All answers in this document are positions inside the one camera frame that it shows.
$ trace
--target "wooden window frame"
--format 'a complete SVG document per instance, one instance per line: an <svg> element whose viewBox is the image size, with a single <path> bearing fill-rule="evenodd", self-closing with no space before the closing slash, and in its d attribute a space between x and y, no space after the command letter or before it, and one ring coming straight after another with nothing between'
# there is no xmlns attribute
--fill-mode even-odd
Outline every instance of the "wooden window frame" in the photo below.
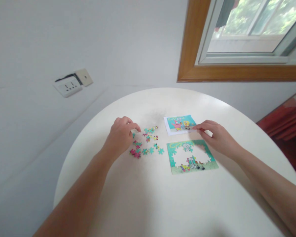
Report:
<svg viewBox="0 0 296 237"><path fill-rule="evenodd" d="M178 82L296 81L296 65L196 66L210 0L189 0L180 58Z"/></svg>

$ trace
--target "white wall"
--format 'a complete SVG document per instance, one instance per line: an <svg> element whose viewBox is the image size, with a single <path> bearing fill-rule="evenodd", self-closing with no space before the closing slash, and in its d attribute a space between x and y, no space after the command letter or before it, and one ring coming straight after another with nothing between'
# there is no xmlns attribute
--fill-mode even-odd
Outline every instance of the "white wall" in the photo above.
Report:
<svg viewBox="0 0 296 237"><path fill-rule="evenodd" d="M188 88L258 121L296 92L296 82L177 84L186 6L186 0L0 0L0 236L35 232L52 210L76 136L122 96ZM51 80L84 67L94 84L61 97Z"/></svg>

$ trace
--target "pink puzzle piece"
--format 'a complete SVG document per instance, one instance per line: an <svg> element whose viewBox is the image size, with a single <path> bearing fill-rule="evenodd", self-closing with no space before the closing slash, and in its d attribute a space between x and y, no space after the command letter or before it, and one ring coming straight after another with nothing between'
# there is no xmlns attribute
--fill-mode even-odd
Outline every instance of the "pink puzzle piece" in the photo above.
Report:
<svg viewBox="0 0 296 237"><path fill-rule="evenodd" d="M140 152L138 152L138 153L135 152L135 157L139 159L140 158Z"/></svg>

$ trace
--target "wall socket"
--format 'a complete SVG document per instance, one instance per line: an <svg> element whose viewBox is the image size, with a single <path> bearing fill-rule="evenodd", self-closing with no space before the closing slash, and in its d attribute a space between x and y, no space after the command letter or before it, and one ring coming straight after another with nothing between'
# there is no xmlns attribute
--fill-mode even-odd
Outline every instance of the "wall socket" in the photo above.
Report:
<svg viewBox="0 0 296 237"><path fill-rule="evenodd" d="M55 82L54 87L63 97L69 97L82 90L80 83L74 76Z"/></svg>
<svg viewBox="0 0 296 237"><path fill-rule="evenodd" d="M93 83L88 71L85 68L78 70L75 73L85 87Z"/></svg>

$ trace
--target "forearm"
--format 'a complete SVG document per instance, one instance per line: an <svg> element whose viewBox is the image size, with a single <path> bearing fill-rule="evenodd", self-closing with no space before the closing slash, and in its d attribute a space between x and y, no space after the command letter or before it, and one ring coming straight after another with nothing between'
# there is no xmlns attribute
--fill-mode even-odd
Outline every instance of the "forearm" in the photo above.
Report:
<svg viewBox="0 0 296 237"><path fill-rule="evenodd" d="M296 236L296 185L245 149L231 158Z"/></svg>
<svg viewBox="0 0 296 237"><path fill-rule="evenodd" d="M34 236L86 236L114 160L108 151L96 154Z"/></svg>

